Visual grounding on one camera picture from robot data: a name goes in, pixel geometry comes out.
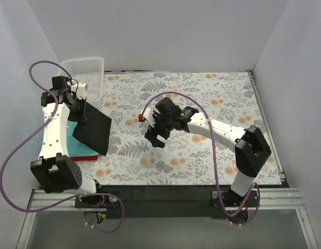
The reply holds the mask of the black t shirt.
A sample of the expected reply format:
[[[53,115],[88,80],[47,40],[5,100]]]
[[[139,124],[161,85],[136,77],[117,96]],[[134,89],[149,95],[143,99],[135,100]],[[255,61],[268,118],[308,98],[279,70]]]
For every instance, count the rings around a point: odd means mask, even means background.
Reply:
[[[85,103],[84,121],[74,128],[73,137],[90,149],[106,156],[112,119],[88,102]]]

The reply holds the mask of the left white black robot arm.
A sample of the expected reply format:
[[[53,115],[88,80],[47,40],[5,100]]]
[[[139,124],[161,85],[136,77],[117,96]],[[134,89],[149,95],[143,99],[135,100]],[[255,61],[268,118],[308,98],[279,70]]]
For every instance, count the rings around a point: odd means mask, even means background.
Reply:
[[[67,123],[87,120],[86,101],[77,98],[68,82],[68,77],[52,77],[52,88],[41,95],[44,122],[49,123],[44,127],[43,143],[38,159],[31,162],[31,171],[46,193],[87,194],[87,202],[98,208],[104,203],[104,194],[96,189],[96,181],[82,175],[68,154]]]

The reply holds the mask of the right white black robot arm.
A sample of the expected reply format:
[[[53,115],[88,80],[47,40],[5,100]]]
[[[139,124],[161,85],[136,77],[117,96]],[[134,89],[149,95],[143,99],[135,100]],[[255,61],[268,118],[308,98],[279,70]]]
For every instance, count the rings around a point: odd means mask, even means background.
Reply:
[[[255,178],[272,154],[261,130],[254,125],[241,128],[207,118],[201,109],[189,106],[181,109],[170,98],[163,98],[155,108],[144,108],[138,116],[140,122],[148,122],[145,138],[153,147],[163,148],[165,143],[158,138],[166,140],[171,131],[178,130],[204,136],[234,152],[238,172],[218,202],[227,206],[243,205]]]

